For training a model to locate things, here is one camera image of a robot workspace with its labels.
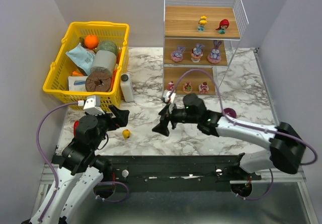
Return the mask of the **yellow duck toy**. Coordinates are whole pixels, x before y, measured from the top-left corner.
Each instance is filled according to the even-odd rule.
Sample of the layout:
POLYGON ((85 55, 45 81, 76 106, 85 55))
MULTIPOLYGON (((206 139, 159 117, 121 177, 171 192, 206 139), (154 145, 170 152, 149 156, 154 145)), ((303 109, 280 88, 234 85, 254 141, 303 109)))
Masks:
POLYGON ((123 135, 124 139, 129 139, 131 137, 131 131, 128 129, 125 129, 122 131, 122 135, 123 135))

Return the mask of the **pink bear green flower toy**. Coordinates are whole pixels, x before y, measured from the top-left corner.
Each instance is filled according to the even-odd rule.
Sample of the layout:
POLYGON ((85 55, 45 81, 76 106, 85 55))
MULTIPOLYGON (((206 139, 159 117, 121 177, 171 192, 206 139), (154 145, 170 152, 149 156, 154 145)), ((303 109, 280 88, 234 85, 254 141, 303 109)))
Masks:
POLYGON ((189 94, 193 91, 191 82, 185 82, 183 85, 183 92, 189 94))

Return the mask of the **pink strawberry cake toy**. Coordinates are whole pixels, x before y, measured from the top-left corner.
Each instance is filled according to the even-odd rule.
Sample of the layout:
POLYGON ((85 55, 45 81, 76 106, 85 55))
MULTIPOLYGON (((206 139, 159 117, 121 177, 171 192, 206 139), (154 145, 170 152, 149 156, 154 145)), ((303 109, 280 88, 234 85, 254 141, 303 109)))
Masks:
POLYGON ((199 93, 200 94, 207 94, 209 91, 209 86, 207 82, 203 82, 202 84, 199 85, 199 93))

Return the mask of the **purple owl pink cup toy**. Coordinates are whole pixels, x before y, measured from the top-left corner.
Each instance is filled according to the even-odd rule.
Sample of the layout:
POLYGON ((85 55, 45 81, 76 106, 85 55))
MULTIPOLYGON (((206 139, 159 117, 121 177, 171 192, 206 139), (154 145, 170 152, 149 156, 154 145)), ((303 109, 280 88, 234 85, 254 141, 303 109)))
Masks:
POLYGON ((171 60, 173 62, 181 62, 184 58, 185 49, 186 48, 184 46, 178 46, 177 50, 171 53, 171 60))

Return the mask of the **purple bunny pink donut toy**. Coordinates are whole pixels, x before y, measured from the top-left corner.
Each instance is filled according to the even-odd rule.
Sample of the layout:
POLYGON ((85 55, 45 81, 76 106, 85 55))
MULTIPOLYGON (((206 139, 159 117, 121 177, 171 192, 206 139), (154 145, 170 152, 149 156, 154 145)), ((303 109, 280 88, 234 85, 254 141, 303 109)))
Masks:
POLYGON ((222 44, 221 40, 213 40, 214 47, 207 56, 207 60, 211 64, 218 64, 221 62, 221 53, 219 50, 220 45, 222 44))

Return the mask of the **purple bunny cupcake toy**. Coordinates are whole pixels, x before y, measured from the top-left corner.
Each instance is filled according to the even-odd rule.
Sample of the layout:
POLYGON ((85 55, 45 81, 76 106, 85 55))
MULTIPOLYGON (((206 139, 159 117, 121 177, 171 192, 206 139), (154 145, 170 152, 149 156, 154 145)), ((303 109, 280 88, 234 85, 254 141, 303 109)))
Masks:
POLYGON ((196 46, 191 50, 191 60, 198 63, 203 56, 204 44, 197 43, 196 46))

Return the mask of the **small yellow blue toy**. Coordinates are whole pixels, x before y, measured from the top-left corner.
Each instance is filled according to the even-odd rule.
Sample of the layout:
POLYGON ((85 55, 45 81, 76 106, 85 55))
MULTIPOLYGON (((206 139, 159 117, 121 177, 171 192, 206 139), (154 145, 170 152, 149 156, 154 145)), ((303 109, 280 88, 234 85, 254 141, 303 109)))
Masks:
POLYGON ((207 17, 206 16, 201 16, 199 21, 198 21, 197 31, 198 32, 203 32, 205 30, 205 25, 206 24, 207 24, 207 17))

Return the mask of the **red hair mermaid toy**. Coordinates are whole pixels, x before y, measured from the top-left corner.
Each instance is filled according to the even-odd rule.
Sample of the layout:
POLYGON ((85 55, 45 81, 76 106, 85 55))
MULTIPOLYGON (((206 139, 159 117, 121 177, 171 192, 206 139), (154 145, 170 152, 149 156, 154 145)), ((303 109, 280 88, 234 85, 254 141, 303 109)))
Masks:
POLYGON ((220 21, 218 28, 216 28, 216 31, 218 31, 219 34, 225 34, 226 29, 229 27, 229 20, 223 19, 220 21))

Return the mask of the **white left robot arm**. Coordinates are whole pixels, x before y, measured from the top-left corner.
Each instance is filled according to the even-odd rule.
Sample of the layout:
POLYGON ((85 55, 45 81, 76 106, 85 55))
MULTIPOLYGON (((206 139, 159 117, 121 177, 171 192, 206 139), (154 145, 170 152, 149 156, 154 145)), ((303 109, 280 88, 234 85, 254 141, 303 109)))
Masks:
POLYGON ((112 163, 96 155, 107 132, 128 124, 128 110, 109 105, 105 113, 99 107, 87 110, 74 131, 71 143, 59 156, 54 156, 54 182, 36 213, 25 223, 68 223, 76 209, 97 185, 107 185, 113 190, 119 185, 112 163))

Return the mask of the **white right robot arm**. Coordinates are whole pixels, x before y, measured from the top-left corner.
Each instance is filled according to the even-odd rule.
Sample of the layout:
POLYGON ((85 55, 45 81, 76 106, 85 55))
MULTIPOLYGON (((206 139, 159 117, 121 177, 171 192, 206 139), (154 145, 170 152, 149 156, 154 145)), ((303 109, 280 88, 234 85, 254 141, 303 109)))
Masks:
POLYGON ((169 136, 169 124, 173 129, 177 123, 196 124, 205 135, 230 137, 260 146, 262 151, 241 156, 238 166, 246 173, 271 168, 286 174, 298 172, 306 147, 290 124, 281 122, 275 126, 240 121, 208 110, 204 101, 194 93, 183 98, 183 108, 177 108, 174 99, 169 91, 164 93, 166 105, 159 112, 159 124, 152 129, 153 132, 169 136))

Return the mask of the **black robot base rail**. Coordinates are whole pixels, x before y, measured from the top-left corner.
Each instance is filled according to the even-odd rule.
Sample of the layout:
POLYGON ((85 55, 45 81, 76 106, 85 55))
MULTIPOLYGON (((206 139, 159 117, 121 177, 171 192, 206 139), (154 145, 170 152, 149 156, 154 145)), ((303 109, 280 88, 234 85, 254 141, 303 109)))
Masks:
POLYGON ((260 180, 245 172, 243 155, 228 156, 97 156, 90 166, 103 174, 103 182, 118 192, 229 192, 238 188, 232 181, 260 180))

